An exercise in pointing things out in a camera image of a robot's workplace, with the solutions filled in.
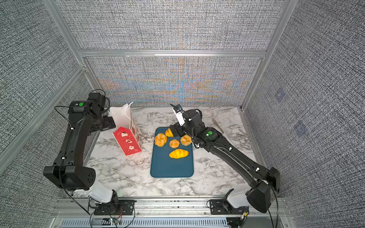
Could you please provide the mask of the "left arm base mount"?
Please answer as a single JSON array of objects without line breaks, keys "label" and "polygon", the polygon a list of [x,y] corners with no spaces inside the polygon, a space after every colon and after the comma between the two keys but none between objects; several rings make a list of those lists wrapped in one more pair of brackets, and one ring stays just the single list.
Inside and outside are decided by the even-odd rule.
[{"label": "left arm base mount", "polygon": [[94,215],[132,215],[135,200],[120,200],[117,204],[96,203]]}]

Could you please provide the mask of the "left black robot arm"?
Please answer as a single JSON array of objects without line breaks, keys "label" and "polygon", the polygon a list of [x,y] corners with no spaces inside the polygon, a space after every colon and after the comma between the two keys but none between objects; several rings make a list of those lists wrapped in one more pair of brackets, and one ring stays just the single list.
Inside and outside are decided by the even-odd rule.
[{"label": "left black robot arm", "polygon": [[84,150],[90,133],[116,127],[107,115],[110,100],[103,90],[93,90],[86,100],[72,101],[66,117],[68,126],[61,149],[43,175],[58,188],[78,191],[99,203],[110,203],[116,198],[115,191],[96,180],[96,171],[84,166]]}]

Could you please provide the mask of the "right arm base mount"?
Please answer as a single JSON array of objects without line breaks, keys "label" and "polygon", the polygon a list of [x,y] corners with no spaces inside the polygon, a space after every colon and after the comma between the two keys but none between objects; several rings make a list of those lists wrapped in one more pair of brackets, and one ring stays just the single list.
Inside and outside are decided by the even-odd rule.
[{"label": "right arm base mount", "polygon": [[242,215],[249,212],[249,206],[244,205],[235,207],[228,201],[229,195],[234,191],[230,189],[222,199],[210,199],[207,201],[207,207],[212,215]]}]

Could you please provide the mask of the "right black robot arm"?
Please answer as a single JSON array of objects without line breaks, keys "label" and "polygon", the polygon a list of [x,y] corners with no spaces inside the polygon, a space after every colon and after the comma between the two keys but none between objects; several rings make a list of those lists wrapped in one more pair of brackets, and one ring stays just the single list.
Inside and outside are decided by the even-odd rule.
[{"label": "right black robot arm", "polygon": [[280,172],[274,167],[268,169],[244,155],[235,148],[222,133],[213,127],[206,127],[199,109],[184,111],[173,105],[178,122],[171,125],[174,136],[188,135],[195,148],[203,148],[219,157],[241,175],[250,186],[245,193],[248,203],[257,211],[266,213],[280,190]]}]

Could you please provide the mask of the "red white paper gift bag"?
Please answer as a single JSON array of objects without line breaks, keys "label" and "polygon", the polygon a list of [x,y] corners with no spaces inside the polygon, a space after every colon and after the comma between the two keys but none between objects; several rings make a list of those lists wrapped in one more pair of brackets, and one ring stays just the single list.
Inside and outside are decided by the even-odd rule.
[{"label": "red white paper gift bag", "polygon": [[142,151],[139,130],[130,110],[131,104],[125,104],[122,107],[111,107],[109,110],[110,116],[116,125],[116,128],[112,130],[113,136],[126,156]]}]

